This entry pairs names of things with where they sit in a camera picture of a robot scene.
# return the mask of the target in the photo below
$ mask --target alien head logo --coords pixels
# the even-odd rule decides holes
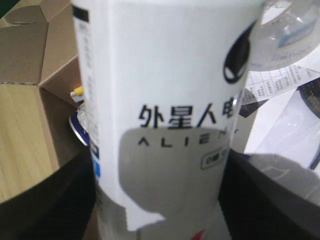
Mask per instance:
[[[226,56],[223,75],[229,84],[237,83],[246,72],[250,54],[249,37],[254,26],[255,23],[242,33]]]

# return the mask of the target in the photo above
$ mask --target brown cardboard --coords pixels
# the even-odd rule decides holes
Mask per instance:
[[[47,28],[47,22],[0,28],[0,83],[39,82]]]
[[[40,3],[40,7],[46,21],[50,22],[53,17],[55,17],[69,4],[70,0],[43,0]]]
[[[68,122],[69,116],[76,111],[76,108],[42,88],[39,91],[57,164],[62,166],[85,147],[76,138]]]
[[[80,86],[72,7],[49,22],[40,86],[70,104],[70,92]]]
[[[10,24],[46,23],[40,6],[32,5],[13,10],[5,15],[5,20]]]
[[[56,170],[83,148],[68,122],[76,110],[70,92],[81,85],[70,1],[44,0],[5,18],[20,25],[0,28],[0,84],[38,88],[42,127]]]

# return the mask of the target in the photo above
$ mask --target black object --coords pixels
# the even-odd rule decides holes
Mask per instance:
[[[299,88],[300,95],[307,107],[320,119],[320,78],[305,83]],[[320,164],[320,146],[309,168],[315,170]]]
[[[0,204],[1,240],[81,240],[96,201],[90,152]]]
[[[255,23],[242,33],[226,56],[223,76],[229,84],[237,83],[246,72],[251,48],[249,38]]]
[[[219,201],[233,240],[320,239],[320,208],[274,182],[234,151]]]

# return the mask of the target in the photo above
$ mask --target clear plastic container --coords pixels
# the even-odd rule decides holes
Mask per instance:
[[[317,0],[267,1],[249,69],[280,69],[312,52],[320,43],[317,5]]]

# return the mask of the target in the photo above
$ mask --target paper document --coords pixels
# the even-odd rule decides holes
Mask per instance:
[[[242,105],[268,100],[320,78],[320,73],[297,65],[272,71],[249,71]]]

